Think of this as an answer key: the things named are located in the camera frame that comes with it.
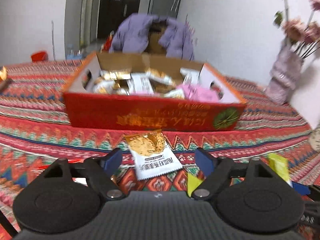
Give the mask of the green snack pouch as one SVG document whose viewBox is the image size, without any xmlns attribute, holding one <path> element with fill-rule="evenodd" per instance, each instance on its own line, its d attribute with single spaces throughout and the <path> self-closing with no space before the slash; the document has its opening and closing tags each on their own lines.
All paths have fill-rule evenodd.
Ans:
<svg viewBox="0 0 320 240">
<path fill-rule="evenodd" d="M 187 194 L 191 198 L 192 193 L 200 186 L 203 179 L 199 179 L 191 173 L 187 173 Z"/>
</svg>

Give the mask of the white cookie snack bag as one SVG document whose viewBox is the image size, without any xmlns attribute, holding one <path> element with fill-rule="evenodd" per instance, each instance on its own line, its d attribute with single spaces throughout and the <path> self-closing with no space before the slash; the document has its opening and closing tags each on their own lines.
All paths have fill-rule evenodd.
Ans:
<svg viewBox="0 0 320 240">
<path fill-rule="evenodd" d="M 136 177 L 146 180 L 183 168 L 161 130 L 125 136 L 135 162 Z"/>
</svg>

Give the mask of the small pink packet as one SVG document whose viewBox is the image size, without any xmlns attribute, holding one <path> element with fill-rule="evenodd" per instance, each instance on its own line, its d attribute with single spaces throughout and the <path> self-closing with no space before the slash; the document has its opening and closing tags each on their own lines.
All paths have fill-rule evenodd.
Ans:
<svg viewBox="0 0 320 240">
<path fill-rule="evenodd" d="M 190 101 L 216 103 L 219 102 L 219 97 L 216 91 L 203 88 L 199 85 L 178 85 L 177 89 L 181 89 L 184 97 Z"/>
</svg>

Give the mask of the white packet box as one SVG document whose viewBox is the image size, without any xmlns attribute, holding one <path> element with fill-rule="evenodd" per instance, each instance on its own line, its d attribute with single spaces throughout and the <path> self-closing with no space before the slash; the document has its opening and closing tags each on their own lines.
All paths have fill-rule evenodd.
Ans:
<svg viewBox="0 0 320 240">
<path fill-rule="evenodd" d="M 151 82 L 146 74 L 132 73 L 130 94 L 151 95 L 154 94 Z"/>
</svg>

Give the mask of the small grey white packet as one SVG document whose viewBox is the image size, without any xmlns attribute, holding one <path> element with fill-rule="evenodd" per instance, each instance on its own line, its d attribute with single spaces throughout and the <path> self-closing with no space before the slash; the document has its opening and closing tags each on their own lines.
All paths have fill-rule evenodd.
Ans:
<svg viewBox="0 0 320 240">
<path fill-rule="evenodd" d="M 200 72 L 194 69 L 181 68 L 180 74 L 184 77 L 184 85 L 197 85 L 199 82 Z"/>
</svg>

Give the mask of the red ramen snack bag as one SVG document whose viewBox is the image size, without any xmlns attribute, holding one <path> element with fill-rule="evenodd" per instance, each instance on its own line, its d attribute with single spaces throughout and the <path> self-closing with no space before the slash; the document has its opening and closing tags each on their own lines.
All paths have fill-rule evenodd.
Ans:
<svg viewBox="0 0 320 240">
<path fill-rule="evenodd" d="M 36 175 L 41 178 L 61 178 L 65 181 L 87 186 L 86 178 L 83 173 L 83 160 L 66 158 L 57 159 L 50 165 L 42 165 L 36 169 Z"/>
</svg>

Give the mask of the light green white pouch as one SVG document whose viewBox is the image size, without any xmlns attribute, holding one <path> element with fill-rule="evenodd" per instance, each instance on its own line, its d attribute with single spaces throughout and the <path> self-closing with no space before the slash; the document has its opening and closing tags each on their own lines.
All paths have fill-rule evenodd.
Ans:
<svg viewBox="0 0 320 240">
<path fill-rule="evenodd" d="M 293 187 L 289 173 L 288 160 L 286 158 L 275 153 L 270 153 L 268 155 L 268 163 L 270 168 L 276 172 L 278 176 L 280 176 L 287 184 Z"/>
</svg>

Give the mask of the floral white slim vase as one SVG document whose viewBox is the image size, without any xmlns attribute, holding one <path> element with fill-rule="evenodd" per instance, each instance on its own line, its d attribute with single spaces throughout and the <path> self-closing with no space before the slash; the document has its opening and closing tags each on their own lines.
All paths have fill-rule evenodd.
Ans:
<svg viewBox="0 0 320 240">
<path fill-rule="evenodd" d="M 312 149 L 320 152 L 320 127 L 317 126 L 310 134 L 309 142 Z"/>
</svg>

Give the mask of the colourful patterned tablecloth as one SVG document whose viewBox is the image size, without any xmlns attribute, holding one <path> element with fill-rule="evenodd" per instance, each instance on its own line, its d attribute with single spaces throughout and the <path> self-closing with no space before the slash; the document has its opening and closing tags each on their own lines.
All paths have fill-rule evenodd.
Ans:
<svg viewBox="0 0 320 240">
<path fill-rule="evenodd" d="M 61 87 L 78 66 L 75 61 L 38 62 L 8 66 L 13 79 L 1 93 L 1 176 L 11 182 L 1 187 L 1 208 L 9 210 L 14 188 L 25 187 L 37 168 L 58 157 L 81 159 L 120 147 L 127 150 L 124 131 L 75 128 L 69 124 L 60 99 Z M 219 75 L 222 85 L 247 101 L 234 131 L 165 132 L 168 145 L 182 162 L 180 172 L 163 175 L 166 190 L 183 190 L 188 172 L 198 174 L 193 150 L 232 155 L 236 160 L 283 155 L 291 178 L 299 183 L 319 181 L 319 154 L 310 146 L 311 127 L 290 105 L 278 106 L 249 81 Z"/>
</svg>

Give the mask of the blue pet feeder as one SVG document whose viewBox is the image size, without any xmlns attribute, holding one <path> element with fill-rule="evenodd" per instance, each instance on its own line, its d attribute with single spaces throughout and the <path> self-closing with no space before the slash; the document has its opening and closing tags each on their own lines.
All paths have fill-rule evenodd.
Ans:
<svg viewBox="0 0 320 240">
<path fill-rule="evenodd" d="M 67 60 L 80 60 L 82 59 L 82 51 L 74 50 L 74 47 L 72 44 L 68 44 L 66 48 L 66 59 Z"/>
</svg>

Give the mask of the red plastic bucket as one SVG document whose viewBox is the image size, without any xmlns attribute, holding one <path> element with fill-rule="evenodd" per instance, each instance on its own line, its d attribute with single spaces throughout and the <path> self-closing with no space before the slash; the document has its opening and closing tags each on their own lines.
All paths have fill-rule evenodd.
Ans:
<svg viewBox="0 0 320 240">
<path fill-rule="evenodd" d="M 37 51 L 30 56 L 31 62 L 48 61 L 48 53 L 45 50 Z"/>
</svg>

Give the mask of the plate of orange peels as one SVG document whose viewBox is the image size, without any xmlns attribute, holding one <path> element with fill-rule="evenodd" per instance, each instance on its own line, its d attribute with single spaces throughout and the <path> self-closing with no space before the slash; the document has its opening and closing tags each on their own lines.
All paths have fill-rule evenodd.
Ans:
<svg viewBox="0 0 320 240">
<path fill-rule="evenodd" d="M 3 92 L 11 84 L 12 79 L 8 77 L 7 69 L 3 66 L 0 70 L 0 92 Z"/>
</svg>

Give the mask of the purple puffer jacket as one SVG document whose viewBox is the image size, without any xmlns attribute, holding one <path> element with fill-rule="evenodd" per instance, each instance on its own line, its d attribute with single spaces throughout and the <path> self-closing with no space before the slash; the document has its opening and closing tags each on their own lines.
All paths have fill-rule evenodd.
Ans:
<svg viewBox="0 0 320 240">
<path fill-rule="evenodd" d="M 187 24 L 165 16 L 134 13 L 113 36 L 109 52 L 163 54 L 193 61 L 194 47 Z"/>
</svg>

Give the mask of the dried pink roses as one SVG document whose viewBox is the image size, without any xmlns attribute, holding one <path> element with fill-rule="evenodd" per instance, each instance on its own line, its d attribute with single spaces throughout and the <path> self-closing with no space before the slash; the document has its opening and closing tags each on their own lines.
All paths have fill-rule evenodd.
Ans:
<svg viewBox="0 0 320 240">
<path fill-rule="evenodd" d="M 310 15 L 307 21 L 291 16 L 289 0 L 282 1 L 284 10 L 275 13 L 273 24 L 285 35 L 284 47 L 304 60 L 319 51 L 319 21 L 313 19 L 319 13 L 319 0 L 308 0 Z"/>
</svg>

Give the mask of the dark entrance door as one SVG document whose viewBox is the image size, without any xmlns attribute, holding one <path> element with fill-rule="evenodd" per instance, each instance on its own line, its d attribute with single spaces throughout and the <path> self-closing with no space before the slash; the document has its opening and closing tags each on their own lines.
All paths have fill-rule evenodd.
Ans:
<svg viewBox="0 0 320 240">
<path fill-rule="evenodd" d="M 126 18 L 138 12 L 139 4 L 140 0 L 100 0 L 97 38 L 107 38 L 117 31 Z"/>
</svg>

